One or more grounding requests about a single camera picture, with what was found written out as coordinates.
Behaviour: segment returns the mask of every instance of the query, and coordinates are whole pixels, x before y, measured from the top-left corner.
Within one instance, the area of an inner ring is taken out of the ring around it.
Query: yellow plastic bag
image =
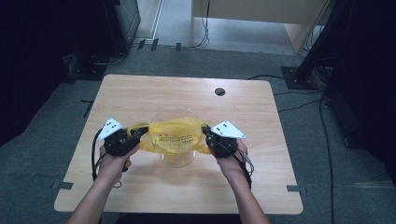
[[[210,154],[202,127],[205,123],[198,118],[169,119],[150,124],[136,124],[131,129],[148,126],[148,132],[140,140],[140,149],[166,155],[189,151]]]

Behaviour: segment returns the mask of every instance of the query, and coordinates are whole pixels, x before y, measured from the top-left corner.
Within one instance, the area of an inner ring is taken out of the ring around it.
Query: person's left arm
[[[103,157],[96,180],[67,223],[97,224],[99,222],[110,191],[120,181],[123,167],[131,166],[129,157],[136,153],[138,149],[139,146],[135,147],[123,157],[112,157],[110,155]],[[101,155],[104,152],[104,147],[101,147]]]

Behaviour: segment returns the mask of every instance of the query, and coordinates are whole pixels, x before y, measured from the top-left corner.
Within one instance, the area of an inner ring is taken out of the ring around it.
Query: gray carpet
[[[107,74],[246,79],[281,77],[280,66],[298,66],[297,56],[158,47],[132,49]],[[274,93],[289,91],[284,80],[268,80]],[[99,81],[62,84],[37,112],[28,129],[0,148],[0,223],[63,223],[69,213],[54,210],[62,181],[94,100]],[[278,110],[320,99],[321,94],[276,96]],[[301,188],[304,211],[269,215],[273,223],[331,223],[330,170],[318,102],[279,113],[290,158]],[[383,164],[365,150],[348,149],[330,107],[322,107],[329,132],[334,175],[335,223],[396,223],[396,190]],[[104,214],[114,223],[116,214]]]

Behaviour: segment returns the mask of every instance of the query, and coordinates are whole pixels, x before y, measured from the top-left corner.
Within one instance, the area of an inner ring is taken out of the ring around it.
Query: desk
[[[225,94],[217,96],[216,88],[223,88]],[[151,121],[170,106],[192,110],[209,126],[225,119],[232,122],[247,136],[244,142],[255,166],[252,190],[264,212],[303,211],[300,193],[287,190],[296,180],[268,82],[121,75],[104,78],[64,178],[74,183],[73,188],[59,190],[55,209],[73,211],[90,188],[92,139],[108,117],[130,126]],[[211,155],[197,154],[183,168],[169,167],[159,154],[143,150],[131,160],[133,166],[123,175],[122,187],[110,193],[107,212],[238,213],[233,192]]]
[[[192,44],[194,17],[206,17],[208,1],[210,0],[192,0]],[[333,3],[332,0],[214,0],[210,1],[208,17],[285,23],[294,51],[299,53],[315,26],[327,21],[332,10],[329,6]]]

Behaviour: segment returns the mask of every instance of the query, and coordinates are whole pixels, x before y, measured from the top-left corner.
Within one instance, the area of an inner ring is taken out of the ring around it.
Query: person's right arm
[[[237,139],[238,148],[248,153],[245,144]],[[245,178],[241,167],[233,157],[218,159],[218,164],[227,181],[230,183],[235,195],[236,204],[239,210],[239,216],[244,224],[267,224],[270,223],[253,193],[251,192],[248,182]]]

